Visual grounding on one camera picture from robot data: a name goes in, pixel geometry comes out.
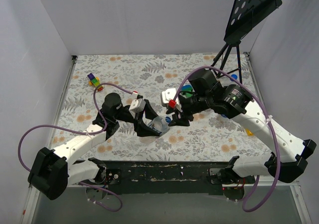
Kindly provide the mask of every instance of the black tripod leg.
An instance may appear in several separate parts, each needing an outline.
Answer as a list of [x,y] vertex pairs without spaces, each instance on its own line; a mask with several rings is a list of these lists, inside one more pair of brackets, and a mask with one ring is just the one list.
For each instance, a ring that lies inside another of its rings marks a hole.
[[[232,49],[232,47],[231,47],[231,46],[228,46],[227,51],[226,51],[226,54],[225,54],[225,57],[223,58],[223,61],[222,61],[221,66],[220,66],[220,69],[221,69],[221,70],[223,70],[224,67],[225,67],[225,64],[226,64],[226,61],[227,61],[227,59],[228,59],[228,56],[229,56],[229,54],[230,54],[231,49]],[[221,73],[218,73],[218,74],[217,74],[217,78],[220,78],[220,77],[221,77]]]
[[238,74],[239,74],[239,82],[243,83],[243,78],[241,76],[241,63],[240,63],[240,52],[239,52],[239,45],[236,46],[237,51],[237,62],[238,62]]
[[215,66],[217,61],[220,59],[220,57],[222,56],[222,54],[225,52],[225,50],[227,49],[228,44],[226,43],[223,48],[220,50],[220,52],[218,52],[217,56],[214,58],[214,62],[211,66]]

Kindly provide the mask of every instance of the blue object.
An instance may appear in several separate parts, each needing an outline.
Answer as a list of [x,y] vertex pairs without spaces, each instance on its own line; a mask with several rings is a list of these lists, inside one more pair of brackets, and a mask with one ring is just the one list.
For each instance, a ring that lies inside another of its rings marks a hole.
[[191,85],[186,85],[186,86],[183,86],[181,88],[182,91],[187,90],[187,89],[193,89],[193,87]]
[[231,77],[234,78],[234,80],[237,80],[237,75],[232,74]]
[[165,117],[165,121],[166,121],[167,123],[170,123],[170,122],[171,122],[171,118],[168,117],[168,116],[166,116],[166,117]]

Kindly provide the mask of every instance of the bottle cap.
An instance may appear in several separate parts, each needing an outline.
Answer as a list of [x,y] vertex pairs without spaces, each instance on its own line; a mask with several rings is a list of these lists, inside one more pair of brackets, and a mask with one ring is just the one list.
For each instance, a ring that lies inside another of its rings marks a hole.
[[231,77],[234,78],[234,80],[237,80],[237,75],[232,74]]
[[165,117],[165,121],[166,121],[167,123],[170,123],[170,122],[171,122],[171,118],[168,117],[168,116],[166,116],[166,117]]

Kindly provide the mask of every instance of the white cable tie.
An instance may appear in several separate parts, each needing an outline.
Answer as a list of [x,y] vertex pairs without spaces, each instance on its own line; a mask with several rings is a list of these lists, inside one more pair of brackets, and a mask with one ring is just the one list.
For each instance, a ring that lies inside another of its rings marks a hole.
[[86,129],[85,135],[91,139],[91,145],[93,144],[93,137],[89,133],[89,128]]
[[266,124],[268,124],[271,120],[272,120],[273,116],[272,115],[269,115],[269,118],[266,119]]

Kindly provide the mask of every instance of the purple block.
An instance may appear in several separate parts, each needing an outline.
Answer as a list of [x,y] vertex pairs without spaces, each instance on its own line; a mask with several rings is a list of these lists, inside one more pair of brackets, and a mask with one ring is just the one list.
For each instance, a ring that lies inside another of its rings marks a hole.
[[88,75],[88,78],[89,78],[90,81],[91,81],[91,80],[93,80],[93,79],[95,78],[95,76],[94,76],[92,73],[90,73],[90,74]]

